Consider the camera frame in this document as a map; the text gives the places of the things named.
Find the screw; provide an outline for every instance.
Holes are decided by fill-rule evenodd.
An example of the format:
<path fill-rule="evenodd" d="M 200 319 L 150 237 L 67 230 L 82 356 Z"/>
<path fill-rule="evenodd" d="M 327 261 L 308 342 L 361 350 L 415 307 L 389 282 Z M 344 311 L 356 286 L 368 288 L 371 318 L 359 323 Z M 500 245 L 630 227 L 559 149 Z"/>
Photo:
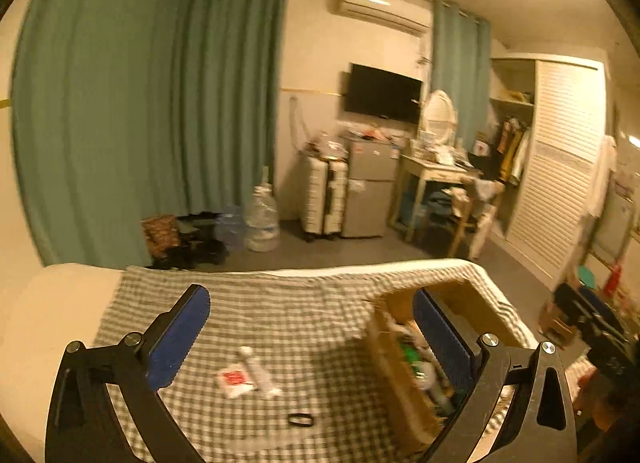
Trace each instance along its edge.
<path fill-rule="evenodd" d="M 498 337 L 495 336 L 493 333 L 485 333 L 484 335 L 482 335 L 482 343 L 491 347 L 497 346 Z"/>
<path fill-rule="evenodd" d="M 551 344 L 551 342 L 548 342 L 548 341 L 542 343 L 542 349 L 545 353 L 549 355 L 553 355 L 556 352 L 556 346 L 554 346 L 553 344 Z"/>
<path fill-rule="evenodd" d="M 75 353 L 79 349 L 80 349 L 80 341 L 73 340 L 72 342 L 69 342 L 69 344 L 66 345 L 65 351 L 67 353 Z"/>
<path fill-rule="evenodd" d="M 133 333 L 129 333 L 124 337 L 124 344 L 126 344 L 127 346 L 137 346 L 138 344 L 140 344 L 141 340 L 142 333 L 134 331 Z"/>

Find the floor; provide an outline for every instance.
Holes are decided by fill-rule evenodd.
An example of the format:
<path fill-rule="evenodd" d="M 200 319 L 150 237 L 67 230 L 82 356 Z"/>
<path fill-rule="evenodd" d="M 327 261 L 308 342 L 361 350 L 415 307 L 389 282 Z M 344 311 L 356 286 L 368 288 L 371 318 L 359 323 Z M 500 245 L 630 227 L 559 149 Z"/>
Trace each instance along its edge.
<path fill-rule="evenodd" d="M 446 230 L 427 230 L 430 238 L 424 247 L 409 244 L 401 234 L 388 228 L 385 236 L 366 239 L 316 239 L 306 243 L 300 223 L 281 223 L 280 246 L 271 252 L 233 252 L 224 265 L 198 265 L 202 271 L 254 271 L 280 268 L 332 268 L 334 266 L 373 265 L 412 259 L 433 259 L 445 256 L 450 236 Z M 532 273 L 491 241 L 487 241 L 476 261 L 511 301 L 523 322 L 538 334 L 538 313 L 549 299 L 550 293 Z M 562 363 L 567 366 L 586 347 L 576 341 L 561 352 Z"/>

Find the cardboard box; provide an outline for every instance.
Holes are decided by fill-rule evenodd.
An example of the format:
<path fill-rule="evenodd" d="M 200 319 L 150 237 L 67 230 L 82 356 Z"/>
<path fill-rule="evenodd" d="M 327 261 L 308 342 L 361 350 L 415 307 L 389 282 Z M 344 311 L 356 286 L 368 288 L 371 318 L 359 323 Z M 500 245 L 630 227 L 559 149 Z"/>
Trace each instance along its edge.
<path fill-rule="evenodd" d="M 387 312 L 400 324 L 411 322 L 414 295 L 421 288 L 398 289 L 372 300 L 373 312 L 366 332 L 367 350 L 380 377 L 390 425 L 403 457 L 424 451 L 442 431 L 433 402 L 418 387 L 411 366 L 404 360 L 398 334 L 390 331 L 385 319 Z M 506 324 L 466 279 L 424 288 L 439 297 L 453 313 L 463 316 L 479 335 L 490 332 L 504 344 L 520 347 Z"/>

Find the black tv screen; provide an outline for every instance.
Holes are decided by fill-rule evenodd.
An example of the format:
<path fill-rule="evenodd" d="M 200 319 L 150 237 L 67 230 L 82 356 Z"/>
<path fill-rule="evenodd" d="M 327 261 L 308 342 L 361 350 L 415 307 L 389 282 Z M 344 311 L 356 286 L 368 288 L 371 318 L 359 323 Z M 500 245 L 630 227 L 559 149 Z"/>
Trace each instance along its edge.
<path fill-rule="evenodd" d="M 344 110 L 417 124 L 422 82 L 398 73 L 351 64 Z"/>

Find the white wardrobe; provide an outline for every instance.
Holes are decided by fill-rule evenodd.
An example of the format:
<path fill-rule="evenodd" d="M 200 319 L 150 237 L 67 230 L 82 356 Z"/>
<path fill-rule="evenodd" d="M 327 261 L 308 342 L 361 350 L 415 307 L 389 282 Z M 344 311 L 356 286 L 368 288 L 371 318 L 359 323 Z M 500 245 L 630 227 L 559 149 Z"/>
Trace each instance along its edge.
<path fill-rule="evenodd" d="M 508 90 L 534 93 L 533 104 L 505 100 Z M 564 277 L 587 221 L 605 135 L 604 65 L 510 53 L 493 59 L 491 97 L 498 122 L 518 116 L 530 125 L 524 175 L 518 186 L 507 184 L 494 241 L 551 289 Z"/>

